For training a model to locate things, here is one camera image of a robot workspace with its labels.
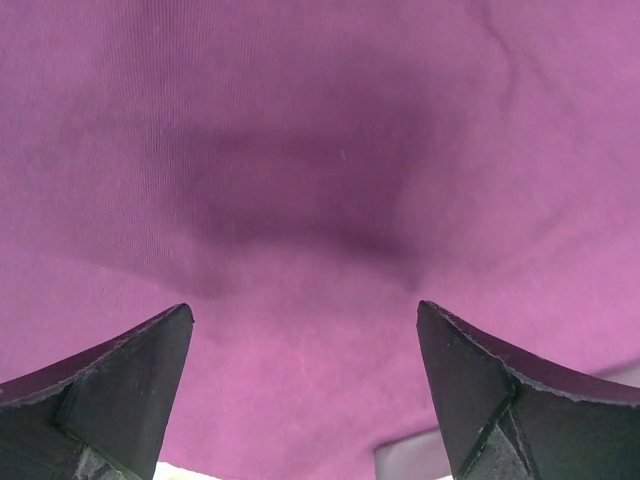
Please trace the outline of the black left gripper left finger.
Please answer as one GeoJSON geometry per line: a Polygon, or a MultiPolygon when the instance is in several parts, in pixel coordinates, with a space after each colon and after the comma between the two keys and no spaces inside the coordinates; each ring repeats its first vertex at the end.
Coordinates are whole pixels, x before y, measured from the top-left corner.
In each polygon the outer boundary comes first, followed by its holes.
{"type": "Polygon", "coordinates": [[[3,383],[2,478],[152,478],[192,331],[179,304],[3,383]]]}

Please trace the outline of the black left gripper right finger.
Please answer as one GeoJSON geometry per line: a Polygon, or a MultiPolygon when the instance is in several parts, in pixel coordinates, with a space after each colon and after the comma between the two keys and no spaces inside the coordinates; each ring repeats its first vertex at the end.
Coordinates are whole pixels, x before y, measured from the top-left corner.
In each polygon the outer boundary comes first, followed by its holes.
{"type": "Polygon", "coordinates": [[[637,388],[545,360],[430,301],[417,332],[454,478],[638,478],[637,388]]]}

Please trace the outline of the purple cloth mat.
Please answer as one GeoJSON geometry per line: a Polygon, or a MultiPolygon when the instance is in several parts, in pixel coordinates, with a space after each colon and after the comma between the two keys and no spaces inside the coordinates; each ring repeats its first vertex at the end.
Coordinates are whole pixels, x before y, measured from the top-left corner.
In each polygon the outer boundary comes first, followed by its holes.
{"type": "Polygon", "coordinates": [[[637,2],[2,3],[3,379],[187,303],[165,461],[370,479],[421,300],[638,360],[637,2]]]}

